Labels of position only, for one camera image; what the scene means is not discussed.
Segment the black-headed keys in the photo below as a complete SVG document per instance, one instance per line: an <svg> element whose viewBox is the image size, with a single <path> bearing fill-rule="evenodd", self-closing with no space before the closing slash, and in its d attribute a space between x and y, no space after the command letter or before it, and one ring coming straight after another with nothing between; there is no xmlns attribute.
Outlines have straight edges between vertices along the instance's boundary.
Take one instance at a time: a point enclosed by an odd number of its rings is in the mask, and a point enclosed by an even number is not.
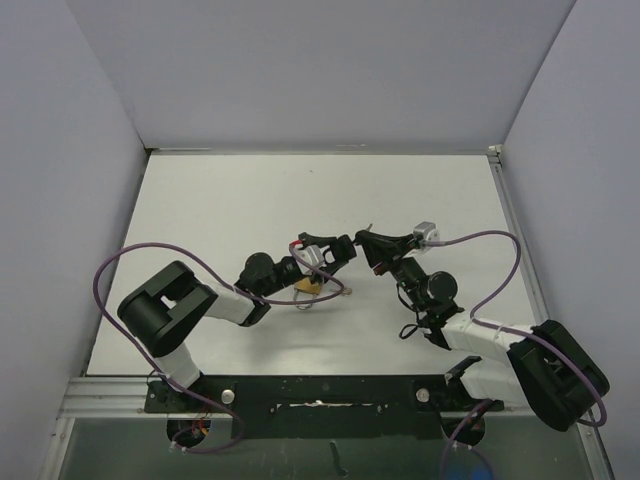
<svg viewBox="0 0 640 480"><path fill-rule="evenodd" d="M366 233L366 232L370 232L372 227L373 227L373 223L369 223L365 228L358 230L355 234L354 234L354 239L353 239L353 243L354 245L360 245L361 243L361 237Z"/></svg>

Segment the black padlock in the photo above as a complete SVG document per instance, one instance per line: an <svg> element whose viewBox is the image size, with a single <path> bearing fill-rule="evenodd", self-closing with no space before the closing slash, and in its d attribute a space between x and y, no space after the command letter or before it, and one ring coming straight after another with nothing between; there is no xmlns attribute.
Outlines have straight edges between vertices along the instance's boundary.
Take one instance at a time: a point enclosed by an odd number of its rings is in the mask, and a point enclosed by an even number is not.
<svg viewBox="0 0 640 480"><path fill-rule="evenodd" d="M333 255L338 262L349 262L357 256L354 243L348 235L344 234L337 238Z"/></svg>

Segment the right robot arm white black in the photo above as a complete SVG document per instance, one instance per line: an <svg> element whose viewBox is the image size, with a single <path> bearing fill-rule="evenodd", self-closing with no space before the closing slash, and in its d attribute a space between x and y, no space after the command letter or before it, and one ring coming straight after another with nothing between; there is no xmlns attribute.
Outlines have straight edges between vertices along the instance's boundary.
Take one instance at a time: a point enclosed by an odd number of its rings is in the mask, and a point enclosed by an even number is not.
<svg viewBox="0 0 640 480"><path fill-rule="evenodd" d="M547 426L565 431L585 424L585 414L597 408L593 426L607 421L603 402L610 384L564 325L548 319L539 325L510 325L479 317L479 310L506 286L500 284L470 310L460 307L456 279L445 271L428 274L413 257L415 251L445 247L434 224L426 222L404 236L361 230L355 243L377 276L390 274L401 303L415 321L400 333L406 339L421 331L433 345L467 352L476 362L491 359L503 365L500 374L485 374L474 365L445 384L448 402L469 408L478 399L524 404Z"/></svg>

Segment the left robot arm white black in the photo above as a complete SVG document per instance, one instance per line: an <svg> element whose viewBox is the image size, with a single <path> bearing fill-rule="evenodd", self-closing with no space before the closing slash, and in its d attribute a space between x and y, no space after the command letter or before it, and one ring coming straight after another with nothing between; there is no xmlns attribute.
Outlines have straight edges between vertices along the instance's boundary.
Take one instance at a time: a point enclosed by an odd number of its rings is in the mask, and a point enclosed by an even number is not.
<svg viewBox="0 0 640 480"><path fill-rule="evenodd" d="M167 396L177 408L193 410L203 399L201 371L186 346L202 318L251 327L271 309L268 297L289 287L298 290L299 282L321 287L356 257L346 235L302 233L294 244L300 250L278 262L264 252L249 256L231 288L209 286L183 262L173 261L120 303L119 319L170 380Z"/></svg>

